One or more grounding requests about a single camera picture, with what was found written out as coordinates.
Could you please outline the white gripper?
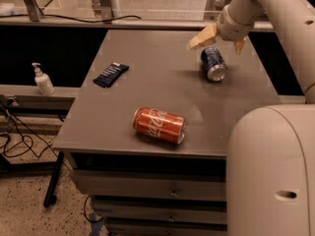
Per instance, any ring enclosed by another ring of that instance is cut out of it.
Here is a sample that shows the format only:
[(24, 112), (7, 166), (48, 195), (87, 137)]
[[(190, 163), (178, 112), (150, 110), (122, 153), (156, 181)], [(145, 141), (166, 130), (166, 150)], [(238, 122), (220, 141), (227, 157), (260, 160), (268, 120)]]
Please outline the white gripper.
[(226, 5), (217, 19), (217, 25), (209, 24), (189, 40), (190, 49), (213, 44), (219, 32), (223, 40), (235, 41), (234, 47), (240, 55), (245, 45), (248, 32), (254, 28), (255, 10), (250, 6), (243, 9)]

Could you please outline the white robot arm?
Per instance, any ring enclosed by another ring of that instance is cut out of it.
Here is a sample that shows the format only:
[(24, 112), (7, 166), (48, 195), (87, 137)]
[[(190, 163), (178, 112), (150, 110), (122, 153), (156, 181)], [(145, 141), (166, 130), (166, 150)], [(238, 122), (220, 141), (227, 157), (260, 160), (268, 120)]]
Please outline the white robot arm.
[(307, 0), (231, 0), (192, 49), (240, 43), (266, 14), (305, 96), (235, 125), (226, 155), (227, 236), (315, 236), (315, 11)]

